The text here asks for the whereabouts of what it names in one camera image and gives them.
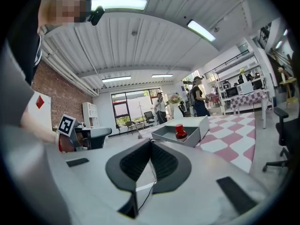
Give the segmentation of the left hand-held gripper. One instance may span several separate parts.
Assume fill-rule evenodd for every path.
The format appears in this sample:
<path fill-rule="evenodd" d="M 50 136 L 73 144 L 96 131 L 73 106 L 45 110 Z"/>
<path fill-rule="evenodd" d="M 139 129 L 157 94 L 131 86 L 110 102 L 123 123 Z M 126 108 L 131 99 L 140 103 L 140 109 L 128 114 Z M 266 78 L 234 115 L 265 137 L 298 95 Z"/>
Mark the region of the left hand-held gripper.
<path fill-rule="evenodd" d="M 57 146 L 61 152 L 77 152 L 103 148 L 109 127 L 88 128 L 77 119 L 63 115 L 57 129 Z"/>

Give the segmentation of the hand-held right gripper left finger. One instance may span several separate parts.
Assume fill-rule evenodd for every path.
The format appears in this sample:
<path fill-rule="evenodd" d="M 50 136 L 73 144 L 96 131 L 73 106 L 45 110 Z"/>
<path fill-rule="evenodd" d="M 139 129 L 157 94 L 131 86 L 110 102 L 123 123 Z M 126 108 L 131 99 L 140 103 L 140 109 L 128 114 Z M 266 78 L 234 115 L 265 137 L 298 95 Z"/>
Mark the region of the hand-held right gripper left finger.
<path fill-rule="evenodd" d="M 136 182 L 150 160 L 151 149 L 152 143 L 149 140 L 139 142 L 113 155 L 105 165 L 106 174 L 114 186 L 130 193 L 129 200 L 118 210 L 130 218 L 138 215 Z"/>

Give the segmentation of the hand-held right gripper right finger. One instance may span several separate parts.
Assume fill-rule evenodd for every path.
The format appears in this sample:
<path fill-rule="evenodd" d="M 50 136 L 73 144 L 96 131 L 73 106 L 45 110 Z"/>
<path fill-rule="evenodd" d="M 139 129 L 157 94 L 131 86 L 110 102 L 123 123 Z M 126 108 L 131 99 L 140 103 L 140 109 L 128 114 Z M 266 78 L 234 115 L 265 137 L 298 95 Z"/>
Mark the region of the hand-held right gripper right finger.
<path fill-rule="evenodd" d="M 188 179 L 192 165 L 186 155 L 155 141 L 150 141 L 150 151 L 156 178 L 153 194 L 175 191 Z"/>

